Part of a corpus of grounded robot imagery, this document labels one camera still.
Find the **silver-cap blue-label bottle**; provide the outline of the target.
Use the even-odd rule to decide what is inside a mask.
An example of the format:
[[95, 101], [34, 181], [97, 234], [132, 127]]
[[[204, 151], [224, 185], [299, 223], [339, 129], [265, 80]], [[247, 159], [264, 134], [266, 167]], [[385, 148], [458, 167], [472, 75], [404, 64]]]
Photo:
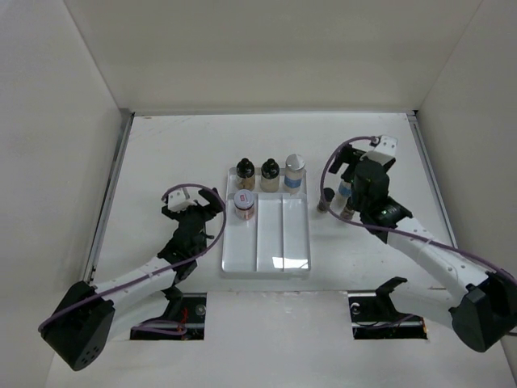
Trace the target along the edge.
[[290, 194], [299, 192], [305, 174], [305, 160], [299, 154], [290, 154], [285, 161], [284, 187]]

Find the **black-cap white powder bottle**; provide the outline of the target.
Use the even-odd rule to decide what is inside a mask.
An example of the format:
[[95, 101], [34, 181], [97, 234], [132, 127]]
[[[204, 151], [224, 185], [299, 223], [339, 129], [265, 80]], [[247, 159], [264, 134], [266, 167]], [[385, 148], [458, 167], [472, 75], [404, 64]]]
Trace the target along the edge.
[[280, 166], [269, 158], [261, 166], [260, 187], [264, 192], [277, 192], [280, 186]]

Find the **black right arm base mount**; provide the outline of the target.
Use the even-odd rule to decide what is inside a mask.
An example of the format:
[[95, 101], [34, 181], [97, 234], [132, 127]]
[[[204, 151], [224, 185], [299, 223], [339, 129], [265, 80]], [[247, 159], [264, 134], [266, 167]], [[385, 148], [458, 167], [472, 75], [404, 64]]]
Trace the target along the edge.
[[376, 288], [376, 308], [379, 317], [386, 322], [396, 322], [406, 316], [406, 314], [399, 312], [392, 301], [391, 294], [399, 285], [403, 285], [407, 279], [400, 276], [392, 277], [385, 283]]

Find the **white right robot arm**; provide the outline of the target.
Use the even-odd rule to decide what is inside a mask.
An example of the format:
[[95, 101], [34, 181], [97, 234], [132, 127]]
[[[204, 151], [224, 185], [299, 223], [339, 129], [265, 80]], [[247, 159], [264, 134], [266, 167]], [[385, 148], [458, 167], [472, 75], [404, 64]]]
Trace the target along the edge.
[[395, 276], [376, 288], [376, 313], [383, 319], [412, 314], [452, 329], [476, 352], [486, 352], [516, 328], [516, 279], [485, 259], [438, 241], [418, 219], [389, 195], [388, 171], [397, 143], [367, 137], [369, 151], [345, 141], [332, 153], [324, 174], [347, 169], [351, 185], [346, 210], [359, 215], [356, 226], [400, 251], [437, 280], [442, 288], [413, 286]]

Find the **black-cap brown spice bottle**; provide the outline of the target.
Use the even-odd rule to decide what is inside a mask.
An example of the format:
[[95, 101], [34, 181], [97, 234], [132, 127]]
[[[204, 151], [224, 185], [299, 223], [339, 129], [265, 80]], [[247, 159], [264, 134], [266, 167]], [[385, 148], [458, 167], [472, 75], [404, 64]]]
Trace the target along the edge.
[[248, 159], [241, 159], [236, 165], [236, 187], [253, 191], [255, 187], [255, 167]]

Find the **silver-cap blue-label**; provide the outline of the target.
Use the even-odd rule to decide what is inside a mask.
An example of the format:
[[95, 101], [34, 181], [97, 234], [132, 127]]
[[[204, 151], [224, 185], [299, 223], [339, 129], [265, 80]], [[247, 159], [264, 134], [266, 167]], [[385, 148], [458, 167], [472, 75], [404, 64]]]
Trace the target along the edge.
[[338, 199], [346, 204], [348, 199], [351, 197], [351, 182], [344, 179], [341, 180], [338, 186]]

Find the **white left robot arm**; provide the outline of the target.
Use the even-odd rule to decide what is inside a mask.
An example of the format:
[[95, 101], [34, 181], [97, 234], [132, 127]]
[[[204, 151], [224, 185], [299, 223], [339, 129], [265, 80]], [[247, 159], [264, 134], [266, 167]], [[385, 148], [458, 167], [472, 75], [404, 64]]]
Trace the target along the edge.
[[197, 261], [214, 248], [221, 234], [210, 235], [207, 224], [226, 215], [216, 188], [183, 183], [162, 196], [162, 214], [177, 226], [168, 243], [139, 268], [101, 284], [73, 284], [38, 332], [42, 340], [73, 370], [94, 362], [108, 341], [129, 332], [164, 338], [188, 332], [181, 313], [179, 283]]

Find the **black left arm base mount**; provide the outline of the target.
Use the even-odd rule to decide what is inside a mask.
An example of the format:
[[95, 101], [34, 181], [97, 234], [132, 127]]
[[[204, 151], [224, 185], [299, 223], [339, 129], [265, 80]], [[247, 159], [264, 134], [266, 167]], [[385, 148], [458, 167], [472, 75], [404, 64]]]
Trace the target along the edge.
[[188, 307], [185, 304], [183, 293], [175, 286], [163, 290], [168, 305], [162, 318], [169, 322], [186, 324], [189, 316]]

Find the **white-cap orange-label spice jar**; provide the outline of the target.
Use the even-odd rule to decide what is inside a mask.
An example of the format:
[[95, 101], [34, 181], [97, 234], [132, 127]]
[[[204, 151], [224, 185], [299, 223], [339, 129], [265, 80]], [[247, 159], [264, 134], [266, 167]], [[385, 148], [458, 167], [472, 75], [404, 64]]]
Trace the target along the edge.
[[247, 189], [238, 190], [233, 196], [236, 215], [245, 221], [250, 220], [255, 213], [254, 193]]

